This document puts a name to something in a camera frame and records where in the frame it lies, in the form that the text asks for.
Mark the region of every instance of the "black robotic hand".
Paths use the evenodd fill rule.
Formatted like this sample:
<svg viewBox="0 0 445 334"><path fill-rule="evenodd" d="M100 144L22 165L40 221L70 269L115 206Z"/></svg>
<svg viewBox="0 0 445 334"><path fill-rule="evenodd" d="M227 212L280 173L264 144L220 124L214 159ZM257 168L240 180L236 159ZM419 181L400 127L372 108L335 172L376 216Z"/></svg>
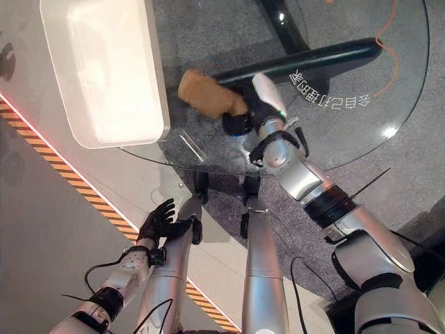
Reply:
<svg viewBox="0 0 445 334"><path fill-rule="evenodd" d="M158 247L161 237L175 239L187 232L192 224L192 220L188 219L173 223L174 208L174 200L170 198L159 205L153 212L150 212L144 225L139 229L138 241L150 238Z"/></svg>

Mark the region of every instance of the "brown towel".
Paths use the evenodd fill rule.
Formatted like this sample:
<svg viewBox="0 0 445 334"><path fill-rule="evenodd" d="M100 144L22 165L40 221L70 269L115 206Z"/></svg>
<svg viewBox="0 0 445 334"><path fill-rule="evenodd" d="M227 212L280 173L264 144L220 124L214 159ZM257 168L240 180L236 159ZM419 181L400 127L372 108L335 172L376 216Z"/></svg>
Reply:
<svg viewBox="0 0 445 334"><path fill-rule="evenodd" d="M197 109L202 115L216 119L224 113L243 115L248 107L243 98L206 77L197 68L188 70L178 88L179 98Z"/></svg>

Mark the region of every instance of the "glass table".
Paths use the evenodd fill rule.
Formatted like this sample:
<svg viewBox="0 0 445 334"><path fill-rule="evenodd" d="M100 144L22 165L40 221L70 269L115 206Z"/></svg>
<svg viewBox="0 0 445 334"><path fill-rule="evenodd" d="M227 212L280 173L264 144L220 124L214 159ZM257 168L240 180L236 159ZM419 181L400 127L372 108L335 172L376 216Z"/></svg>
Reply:
<svg viewBox="0 0 445 334"><path fill-rule="evenodd" d="M257 135L229 136L177 97L197 67L231 87L264 72L277 84L289 132L301 127L321 168L347 164L410 116L428 65L422 0L156 0L171 130L129 154L180 168L267 174L249 162Z"/></svg>

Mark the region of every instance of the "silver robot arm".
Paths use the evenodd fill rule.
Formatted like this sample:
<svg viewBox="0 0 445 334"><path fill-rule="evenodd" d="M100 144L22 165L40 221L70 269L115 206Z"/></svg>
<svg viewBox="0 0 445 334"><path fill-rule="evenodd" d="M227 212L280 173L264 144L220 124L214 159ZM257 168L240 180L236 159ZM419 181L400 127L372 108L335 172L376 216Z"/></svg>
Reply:
<svg viewBox="0 0 445 334"><path fill-rule="evenodd" d="M149 276L148 253L153 249L156 249L153 240L139 240L97 292L59 323L51 334L106 333L111 322Z"/></svg>
<svg viewBox="0 0 445 334"><path fill-rule="evenodd" d="M283 136L286 111L273 82L252 80L245 100L263 151L262 164L323 231L339 244L334 266L362 295L355 308L356 333L443 333L435 309L416 288L407 249L371 213L355 204Z"/></svg>

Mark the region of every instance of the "orange and black hazard stripe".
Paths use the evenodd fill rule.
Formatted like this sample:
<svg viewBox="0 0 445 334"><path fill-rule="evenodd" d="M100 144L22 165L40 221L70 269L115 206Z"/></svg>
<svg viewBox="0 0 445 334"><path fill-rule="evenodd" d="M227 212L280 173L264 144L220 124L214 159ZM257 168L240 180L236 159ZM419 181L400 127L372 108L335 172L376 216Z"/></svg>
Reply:
<svg viewBox="0 0 445 334"><path fill-rule="evenodd" d="M224 315L219 311L216 305L204 296L193 283L187 282L186 293L210 318L212 318L214 322L220 325L222 329L229 332L240 333L240 330L236 327L234 322L230 320L227 315Z"/></svg>
<svg viewBox="0 0 445 334"><path fill-rule="evenodd" d="M99 196L71 167L69 167L4 101L0 100L1 116L12 126L52 168L65 178L93 207L105 216L130 241L138 233Z"/></svg>
<svg viewBox="0 0 445 334"><path fill-rule="evenodd" d="M33 148L36 150L52 168L67 180L93 207L95 207L105 218L107 218L124 236L136 243L138 232L123 218L123 215L117 212L105 197L101 197L99 192L86 182L86 180L72 168L55 149L51 148L39 133L31 129L30 125L20 114L15 112L6 102L0 99L0 115L13 127ZM235 323L224 315L213 302L210 301L201 291L188 280L186 293L193 301L201 307L221 328L226 331L239 333L240 330Z"/></svg>

